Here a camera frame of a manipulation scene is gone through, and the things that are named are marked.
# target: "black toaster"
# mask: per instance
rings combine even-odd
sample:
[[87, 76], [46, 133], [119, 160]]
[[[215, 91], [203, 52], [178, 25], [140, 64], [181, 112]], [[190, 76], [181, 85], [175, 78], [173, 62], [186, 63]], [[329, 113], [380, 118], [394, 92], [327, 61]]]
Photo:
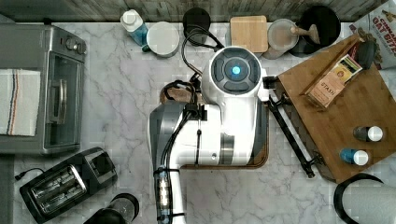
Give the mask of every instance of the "black toaster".
[[20, 188], [35, 221], [44, 223], [117, 181], [108, 154], [91, 148], [50, 168]]

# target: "kitchen counter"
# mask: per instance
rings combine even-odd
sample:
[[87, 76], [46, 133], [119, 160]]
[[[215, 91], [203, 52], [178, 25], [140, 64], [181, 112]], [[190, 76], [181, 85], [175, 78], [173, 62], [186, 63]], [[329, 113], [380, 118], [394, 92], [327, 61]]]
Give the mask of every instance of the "kitchen counter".
[[[177, 78], [188, 80], [192, 71], [181, 60], [180, 49], [169, 59], [142, 53], [119, 23], [55, 23], [87, 42], [83, 89], [81, 148], [104, 148], [116, 165], [118, 182], [48, 223], [83, 223], [122, 192], [140, 202], [134, 224], [156, 223], [151, 157], [146, 140], [149, 113], [159, 104], [161, 88]], [[211, 31], [224, 43], [228, 24], [212, 24]], [[187, 59], [203, 69], [213, 51], [187, 47]], [[261, 58], [267, 74], [276, 76], [306, 60], [284, 55]], [[395, 96], [396, 79], [382, 72]], [[15, 175], [33, 168], [49, 169], [71, 156], [53, 158], [16, 156]], [[343, 223], [332, 206], [336, 185], [321, 178], [308, 179], [270, 114], [269, 159], [256, 170], [181, 170], [187, 222], [192, 223]], [[396, 156], [367, 173], [396, 187]], [[28, 173], [14, 184], [14, 223], [35, 223], [19, 188], [37, 176]]]

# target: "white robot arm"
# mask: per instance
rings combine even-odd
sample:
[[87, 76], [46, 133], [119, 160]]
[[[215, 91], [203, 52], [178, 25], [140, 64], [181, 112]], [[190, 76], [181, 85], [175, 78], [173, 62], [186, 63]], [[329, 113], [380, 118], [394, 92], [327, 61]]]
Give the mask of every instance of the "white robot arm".
[[[264, 101], [269, 97], [262, 87], [263, 77], [265, 70], [253, 53], [227, 47], [213, 56], [203, 72], [201, 90], [207, 105], [196, 106], [189, 119], [185, 103], [168, 102], [151, 113], [148, 146], [160, 224], [186, 223], [178, 172], [181, 166], [248, 164], [260, 142], [255, 139], [259, 96]], [[173, 145], [167, 151], [170, 141]]]

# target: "brown tray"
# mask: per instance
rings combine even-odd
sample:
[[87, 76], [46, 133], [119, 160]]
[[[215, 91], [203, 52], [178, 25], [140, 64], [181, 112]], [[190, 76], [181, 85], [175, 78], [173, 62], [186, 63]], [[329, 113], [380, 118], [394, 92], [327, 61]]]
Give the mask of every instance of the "brown tray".
[[[171, 89], [168, 91], [169, 95], [175, 98], [176, 101], [179, 102], [188, 102], [190, 100], [190, 93], [185, 90], [180, 90], [180, 89]], [[198, 102], [200, 104], [205, 104], [201, 94], [198, 94]], [[266, 111], [266, 116], [268, 120], [268, 107], [264, 107]], [[230, 165], [218, 165], [218, 166], [210, 166], [210, 165], [185, 165], [182, 168], [183, 169], [201, 169], [201, 170], [234, 170], [234, 169], [257, 169], [262, 167], [268, 160], [268, 122], [267, 122], [267, 136], [266, 136], [266, 141], [264, 146], [262, 147], [262, 150], [258, 153], [256, 157], [253, 158], [253, 160], [248, 163], [247, 165], [244, 166], [230, 166]]]

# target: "dish towel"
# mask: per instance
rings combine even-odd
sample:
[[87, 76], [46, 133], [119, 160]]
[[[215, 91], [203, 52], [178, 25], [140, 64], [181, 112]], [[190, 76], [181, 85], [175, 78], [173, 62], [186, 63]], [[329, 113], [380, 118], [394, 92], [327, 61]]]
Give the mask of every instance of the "dish towel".
[[35, 136], [40, 72], [0, 69], [0, 134]]

